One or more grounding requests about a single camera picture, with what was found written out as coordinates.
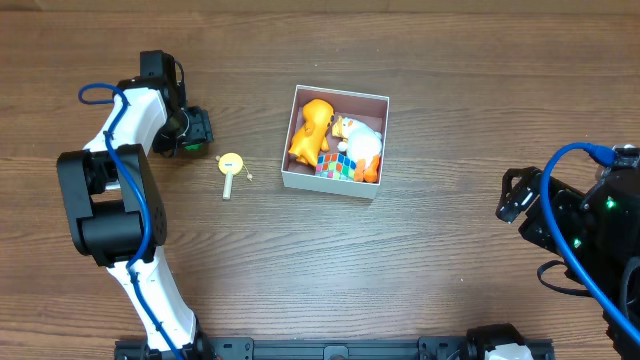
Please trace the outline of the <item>green round lid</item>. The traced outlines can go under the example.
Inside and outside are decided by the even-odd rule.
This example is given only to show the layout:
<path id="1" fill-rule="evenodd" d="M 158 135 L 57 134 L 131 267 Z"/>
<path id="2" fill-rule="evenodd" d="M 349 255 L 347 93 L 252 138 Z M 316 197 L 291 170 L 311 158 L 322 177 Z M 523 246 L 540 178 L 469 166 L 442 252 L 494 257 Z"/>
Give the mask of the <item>green round lid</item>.
<path id="1" fill-rule="evenodd" d="M 192 144 L 192 145 L 186 146 L 184 149 L 187 151 L 198 151 L 202 147 L 203 147 L 203 144 Z"/>

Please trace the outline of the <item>orange dinosaur toy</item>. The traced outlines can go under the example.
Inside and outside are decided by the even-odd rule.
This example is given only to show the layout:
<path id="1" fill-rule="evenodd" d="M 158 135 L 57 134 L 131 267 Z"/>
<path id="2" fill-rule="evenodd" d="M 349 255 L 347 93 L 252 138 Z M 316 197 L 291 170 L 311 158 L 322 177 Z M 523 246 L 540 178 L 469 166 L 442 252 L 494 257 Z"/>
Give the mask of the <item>orange dinosaur toy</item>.
<path id="1" fill-rule="evenodd" d="M 294 134 L 288 154 L 299 163 L 317 166 L 321 152 L 329 151 L 327 131 L 334 120 L 334 109 L 325 100 L 313 99 L 302 108 L 304 123 Z"/>

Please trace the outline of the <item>multicoloured puzzle cube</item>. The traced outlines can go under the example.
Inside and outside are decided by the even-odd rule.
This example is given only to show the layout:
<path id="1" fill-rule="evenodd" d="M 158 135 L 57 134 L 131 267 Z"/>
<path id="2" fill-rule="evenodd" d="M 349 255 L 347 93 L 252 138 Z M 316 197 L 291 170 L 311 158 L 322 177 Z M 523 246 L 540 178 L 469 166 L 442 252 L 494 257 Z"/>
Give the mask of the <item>multicoloured puzzle cube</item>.
<path id="1" fill-rule="evenodd" d="M 333 180 L 353 181 L 356 163 L 341 153 L 320 154 L 315 175 Z"/>

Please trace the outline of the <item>white plush duck toy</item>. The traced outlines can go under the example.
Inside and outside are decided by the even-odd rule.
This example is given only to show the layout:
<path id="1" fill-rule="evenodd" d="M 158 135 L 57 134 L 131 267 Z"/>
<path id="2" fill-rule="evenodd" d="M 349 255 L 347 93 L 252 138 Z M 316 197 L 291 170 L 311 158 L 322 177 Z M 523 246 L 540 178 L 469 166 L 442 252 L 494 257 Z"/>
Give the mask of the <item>white plush duck toy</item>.
<path id="1" fill-rule="evenodd" d="M 382 134 L 361 121 L 342 116 L 337 118 L 331 133 L 340 139 L 338 151 L 355 163 L 354 180 L 376 183 L 382 157 Z"/>

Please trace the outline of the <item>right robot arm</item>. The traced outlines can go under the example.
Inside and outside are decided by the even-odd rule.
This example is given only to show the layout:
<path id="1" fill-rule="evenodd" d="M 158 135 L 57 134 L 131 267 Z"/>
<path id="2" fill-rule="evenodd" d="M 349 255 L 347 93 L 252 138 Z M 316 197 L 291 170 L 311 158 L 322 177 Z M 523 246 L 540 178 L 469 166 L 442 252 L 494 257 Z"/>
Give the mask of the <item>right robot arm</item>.
<path id="1" fill-rule="evenodd" d="M 536 167 L 507 170 L 496 216 L 511 223 L 524 213 L 520 235 L 558 254 L 542 213 L 541 175 Z M 586 193 L 553 178 L 549 195 L 557 225 L 573 254 L 601 291 L 638 326 L 639 269 L 629 271 L 627 264 L 639 257 L 639 170 L 605 170 Z"/>

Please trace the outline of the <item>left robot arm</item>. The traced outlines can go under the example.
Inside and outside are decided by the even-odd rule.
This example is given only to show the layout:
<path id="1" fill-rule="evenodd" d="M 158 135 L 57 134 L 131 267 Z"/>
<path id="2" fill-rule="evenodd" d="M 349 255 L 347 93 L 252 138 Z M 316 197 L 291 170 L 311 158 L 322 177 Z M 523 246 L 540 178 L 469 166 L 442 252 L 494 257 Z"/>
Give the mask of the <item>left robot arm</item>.
<path id="1" fill-rule="evenodd" d="M 117 359 L 212 359 L 215 351 L 181 296 L 164 244 L 168 225 L 148 155 L 174 156 L 212 142 L 206 110 L 191 106 L 172 55 L 143 51 L 137 76 L 104 84 L 112 111 L 82 149 L 62 153 L 57 173 L 76 250 L 120 284 L 146 339 L 117 343 Z"/>

